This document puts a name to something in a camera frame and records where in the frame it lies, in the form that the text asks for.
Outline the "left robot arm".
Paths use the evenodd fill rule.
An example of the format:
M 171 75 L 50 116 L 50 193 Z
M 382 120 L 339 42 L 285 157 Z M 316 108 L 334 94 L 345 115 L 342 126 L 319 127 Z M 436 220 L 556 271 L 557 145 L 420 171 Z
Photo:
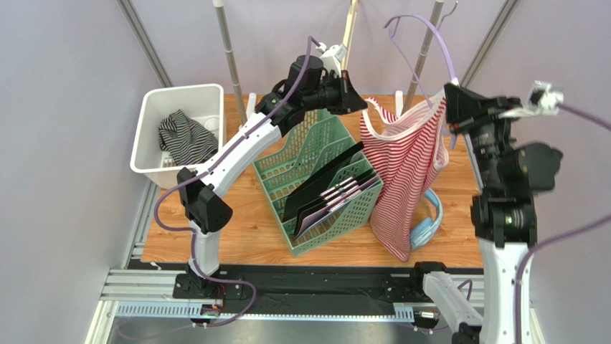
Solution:
M 261 98 L 250 119 L 218 153 L 195 171 L 183 168 L 178 173 L 179 197 L 193 233 L 187 275 L 205 282 L 219 269 L 220 231 L 233 213 L 222 198 L 256 157 L 310 111 L 346 115 L 365 107 L 340 58 L 327 53 L 299 56 L 288 76 Z

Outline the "red white striped tank top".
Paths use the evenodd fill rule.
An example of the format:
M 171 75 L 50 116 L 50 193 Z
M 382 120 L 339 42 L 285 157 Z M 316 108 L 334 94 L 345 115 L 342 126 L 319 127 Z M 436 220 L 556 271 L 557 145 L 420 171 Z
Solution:
M 443 91 L 397 116 L 373 98 L 366 100 L 384 123 L 374 129 L 371 116 L 362 110 L 359 123 L 364 155 L 383 186 L 369 223 L 376 238 L 397 259 L 409 260 L 411 224 L 426 190 L 449 163 L 442 129 L 447 107 Z

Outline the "purple plastic hanger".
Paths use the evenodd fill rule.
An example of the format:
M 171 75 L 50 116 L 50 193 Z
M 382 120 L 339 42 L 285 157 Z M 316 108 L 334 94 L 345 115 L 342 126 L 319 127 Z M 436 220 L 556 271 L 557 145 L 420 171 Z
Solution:
M 428 106 L 432 107 L 432 101 L 430 100 L 430 96 L 427 94 L 424 89 L 420 77 L 422 75 L 422 71 L 425 66 L 425 62 L 430 50 L 430 46 L 432 44 L 433 39 L 436 39 L 438 45 L 440 46 L 442 55 L 444 57 L 444 61 L 447 67 L 448 74 L 450 76 L 450 81 L 455 85 L 459 85 L 457 75 L 455 73 L 454 64 L 452 58 L 450 56 L 449 50 L 444 39 L 441 36 L 440 29 L 443 25 L 444 20 L 452 16 L 455 10 L 458 7 L 459 1 L 453 2 L 452 9 L 446 13 L 442 14 L 442 9 L 444 7 L 445 1 L 435 1 L 432 13 L 429 19 L 424 18 L 419 14 L 405 14 L 405 15 L 397 15 L 393 16 L 384 26 L 385 29 L 388 29 L 389 39 L 394 47 L 397 49 L 399 54 L 402 56 L 403 60 L 407 63 L 410 71 L 412 72 L 412 78 L 409 83 L 409 87 L 407 90 L 407 94 L 403 95 L 400 91 L 396 92 L 395 95 L 395 107 L 398 115 L 403 115 L 406 113 L 408 109 L 411 108 L 412 102 L 416 95 L 416 89 L 419 88 L 422 95 L 425 97 L 425 101 Z M 418 54 L 418 58 L 415 66 L 412 65 L 407 55 L 404 53 L 402 48 L 396 42 L 395 37 L 399 30 L 399 25 L 402 18 L 413 18 L 422 22 L 426 27 L 427 31 L 425 32 L 424 39 L 422 40 L 420 51 Z

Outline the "cream wooden hanger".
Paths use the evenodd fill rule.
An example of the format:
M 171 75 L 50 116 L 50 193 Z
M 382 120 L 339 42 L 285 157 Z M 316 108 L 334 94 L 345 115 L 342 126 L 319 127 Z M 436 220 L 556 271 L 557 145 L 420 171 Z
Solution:
M 352 39 L 354 36 L 354 27 L 357 17 L 357 11 L 359 6 L 359 0 L 351 0 L 349 10 L 346 15 L 346 24 L 344 28 L 344 37 L 342 40 L 342 44 L 346 47 L 346 54 L 341 61 L 341 66 L 343 70 L 347 69 L 350 57 L 350 48 Z

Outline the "black white striped tank top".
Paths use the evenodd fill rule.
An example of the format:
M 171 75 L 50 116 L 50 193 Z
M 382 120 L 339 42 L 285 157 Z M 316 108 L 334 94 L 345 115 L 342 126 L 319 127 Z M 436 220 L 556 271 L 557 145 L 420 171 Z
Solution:
M 204 163 L 218 152 L 216 136 L 182 110 L 168 115 L 158 126 L 158 143 L 174 163 L 186 166 Z

